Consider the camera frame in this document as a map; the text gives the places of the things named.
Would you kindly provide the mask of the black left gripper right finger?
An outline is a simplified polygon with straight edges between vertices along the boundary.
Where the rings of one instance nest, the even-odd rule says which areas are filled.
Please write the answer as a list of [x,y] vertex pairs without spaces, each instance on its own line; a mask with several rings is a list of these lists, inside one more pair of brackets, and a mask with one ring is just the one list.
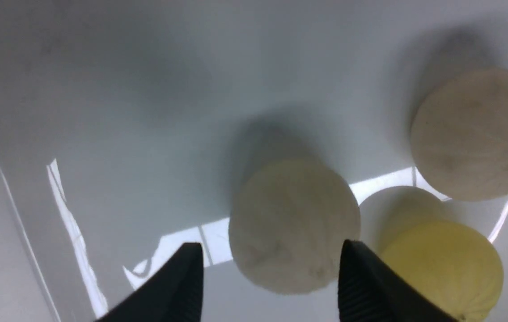
[[454,322],[361,241],[343,243],[338,310],[342,322]]

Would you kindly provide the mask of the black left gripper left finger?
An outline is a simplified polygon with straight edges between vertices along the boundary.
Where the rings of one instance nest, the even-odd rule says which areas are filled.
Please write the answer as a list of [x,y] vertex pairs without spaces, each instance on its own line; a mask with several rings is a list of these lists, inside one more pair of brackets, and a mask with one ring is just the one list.
[[137,291],[99,322],[200,322],[204,292],[201,243],[183,243]]

